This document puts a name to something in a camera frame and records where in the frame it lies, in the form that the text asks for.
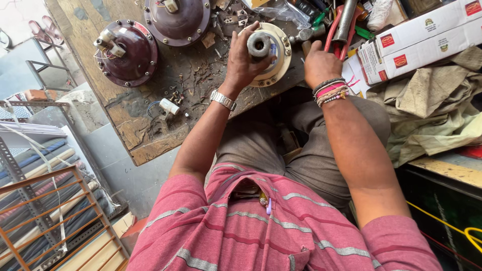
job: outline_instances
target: silver watch strap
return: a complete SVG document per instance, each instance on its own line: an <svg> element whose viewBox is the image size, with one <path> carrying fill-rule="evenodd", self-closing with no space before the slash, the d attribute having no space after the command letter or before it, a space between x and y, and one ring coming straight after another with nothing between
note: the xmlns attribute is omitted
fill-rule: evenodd
<svg viewBox="0 0 482 271"><path fill-rule="evenodd" d="M234 109L236 108L236 103L233 100L231 100L228 97L222 95L217 90L213 90L213 92L211 93L210 100L216 101L216 102L222 104L223 106L227 107L231 111L234 111Z"/></svg>

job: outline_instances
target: man's right hand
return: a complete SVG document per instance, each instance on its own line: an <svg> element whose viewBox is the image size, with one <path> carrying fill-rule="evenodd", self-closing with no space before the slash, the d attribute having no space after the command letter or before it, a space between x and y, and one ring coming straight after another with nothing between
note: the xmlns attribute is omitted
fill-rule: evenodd
<svg viewBox="0 0 482 271"><path fill-rule="evenodd" d="M315 41L305 61L305 81L314 89L326 80L341 77L343 63L334 55L321 50L321 41Z"/></svg>

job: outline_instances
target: sandal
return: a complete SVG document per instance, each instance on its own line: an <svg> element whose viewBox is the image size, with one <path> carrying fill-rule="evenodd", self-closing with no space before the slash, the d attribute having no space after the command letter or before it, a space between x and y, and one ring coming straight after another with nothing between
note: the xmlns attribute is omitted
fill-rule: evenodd
<svg viewBox="0 0 482 271"><path fill-rule="evenodd" d="M47 32L53 38L54 43L56 45L61 45L62 43L64 43L64 38L62 38L62 35L60 35L60 31L59 29L57 29L57 26L55 26L52 18L45 15L44 17L42 17L42 21L47 26L45 32Z"/></svg>
<svg viewBox="0 0 482 271"><path fill-rule="evenodd" d="M32 34L35 38L52 43L50 37L43 32L42 28L40 28L36 21L29 21L28 26L30 26L30 29L32 29Z"/></svg>

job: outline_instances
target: wooden workbench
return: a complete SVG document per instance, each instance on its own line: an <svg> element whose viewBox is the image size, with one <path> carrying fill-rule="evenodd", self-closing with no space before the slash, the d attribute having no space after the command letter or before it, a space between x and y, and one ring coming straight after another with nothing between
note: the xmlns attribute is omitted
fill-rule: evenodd
<svg viewBox="0 0 482 271"><path fill-rule="evenodd" d="M93 41L115 20L131 19L144 23L143 1L136 5L134 0L46 0L46 4L134 164L142 165L179 146L206 110L211 91L224 80L230 39L223 41L216 36L215 45L209 49L200 41L186 48L173 48L158 42L158 62L162 65L158 66L152 79L140 87L125 88L103 75L93 58L96 51ZM298 33L292 22L276 20L273 23L286 34ZM219 60L214 49L223 55L223 60ZM304 77L301 57L301 46L294 47L290 67L280 81L271 87L245 88L230 117L299 84ZM148 104L170 98L171 86L179 92L184 89L186 98L180 106L181 113L164 122L157 118L160 109L155 107L151 110L154 119L149 117ZM205 104L190 106L199 101Z"/></svg>

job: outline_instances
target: pink striped shirt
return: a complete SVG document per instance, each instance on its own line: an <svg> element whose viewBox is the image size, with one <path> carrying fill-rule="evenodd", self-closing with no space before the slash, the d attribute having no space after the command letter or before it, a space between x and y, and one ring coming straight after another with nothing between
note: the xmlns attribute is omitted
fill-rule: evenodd
<svg viewBox="0 0 482 271"><path fill-rule="evenodd" d="M230 200L241 182L271 199ZM193 176L162 186L128 271L442 270L415 221L386 216L358 230L311 189L283 176L217 164L206 190Z"/></svg>

